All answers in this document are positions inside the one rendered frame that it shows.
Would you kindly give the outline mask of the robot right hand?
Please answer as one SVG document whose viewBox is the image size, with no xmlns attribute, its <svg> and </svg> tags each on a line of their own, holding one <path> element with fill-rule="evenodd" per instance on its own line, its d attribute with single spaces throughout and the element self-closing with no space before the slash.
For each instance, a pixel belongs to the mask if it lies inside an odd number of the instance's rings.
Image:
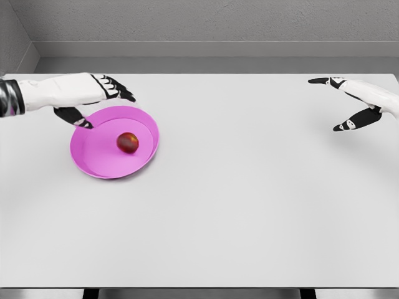
<svg viewBox="0 0 399 299">
<path fill-rule="evenodd" d="M 330 85 L 348 96 L 367 105 L 367 108 L 352 115 L 333 127 L 333 131 L 357 130 L 378 122 L 384 113 L 391 114 L 399 123 L 399 95 L 382 87 L 343 77 L 319 77 L 309 79 L 310 84 Z"/>
</svg>

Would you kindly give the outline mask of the pink round plate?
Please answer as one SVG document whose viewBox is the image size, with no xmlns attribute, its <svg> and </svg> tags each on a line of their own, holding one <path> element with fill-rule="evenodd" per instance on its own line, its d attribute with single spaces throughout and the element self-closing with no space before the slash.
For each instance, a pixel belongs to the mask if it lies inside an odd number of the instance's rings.
<svg viewBox="0 0 399 299">
<path fill-rule="evenodd" d="M 156 121 L 145 111 L 129 106 L 101 109 L 87 120 L 91 130 L 78 127 L 70 141 L 70 155 L 75 165 L 95 178 L 115 179 L 133 174 L 155 154 L 160 132 Z M 117 147 L 122 133 L 133 133 L 139 142 L 135 153 Z"/>
</svg>

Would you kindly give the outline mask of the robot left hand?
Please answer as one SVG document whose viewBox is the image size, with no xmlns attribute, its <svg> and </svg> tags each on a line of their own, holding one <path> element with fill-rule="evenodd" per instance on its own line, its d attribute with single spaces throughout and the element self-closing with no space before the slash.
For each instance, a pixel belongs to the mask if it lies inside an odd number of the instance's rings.
<svg viewBox="0 0 399 299">
<path fill-rule="evenodd" d="M 137 101 L 126 86 L 105 74 L 69 74 L 56 77 L 54 82 L 51 106 L 55 115 L 71 125 L 89 130 L 93 125 L 78 110 L 78 106 L 116 98 L 132 103 Z"/>
</svg>

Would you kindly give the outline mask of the red apple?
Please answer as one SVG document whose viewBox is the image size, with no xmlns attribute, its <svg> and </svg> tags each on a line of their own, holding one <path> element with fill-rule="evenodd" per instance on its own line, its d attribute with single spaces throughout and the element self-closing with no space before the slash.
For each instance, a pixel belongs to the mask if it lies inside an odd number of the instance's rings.
<svg viewBox="0 0 399 299">
<path fill-rule="evenodd" d="M 131 132 L 124 132 L 117 138 L 117 147 L 127 154 L 133 154 L 139 147 L 138 138 Z"/>
</svg>

